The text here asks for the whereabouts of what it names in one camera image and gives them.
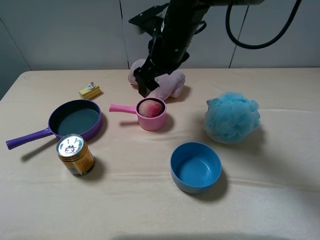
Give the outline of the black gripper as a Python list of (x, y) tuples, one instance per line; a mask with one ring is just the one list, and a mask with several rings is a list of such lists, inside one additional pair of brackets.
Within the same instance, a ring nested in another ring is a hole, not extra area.
[(201, 0), (171, 0), (164, 20), (152, 37), (148, 57), (134, 70), (138, 92), (146, 98), (160, 85), (154, 77), (171, 74), (189, 58), (187, 48), (211, 6)]

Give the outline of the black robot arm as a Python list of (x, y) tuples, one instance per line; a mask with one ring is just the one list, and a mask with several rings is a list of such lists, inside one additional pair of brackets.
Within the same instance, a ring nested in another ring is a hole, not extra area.
[(160, 86), (156, 77), (170, 75), (189, 58), (187, 49), (193, 36), (206, 28), (203, 17), (210, 7), (259, 4), (260, 0), (171, 0), (131, 18), (129, 23), (152, 37), (148, 57), (133, 71), (139, 94), (146, 98)]

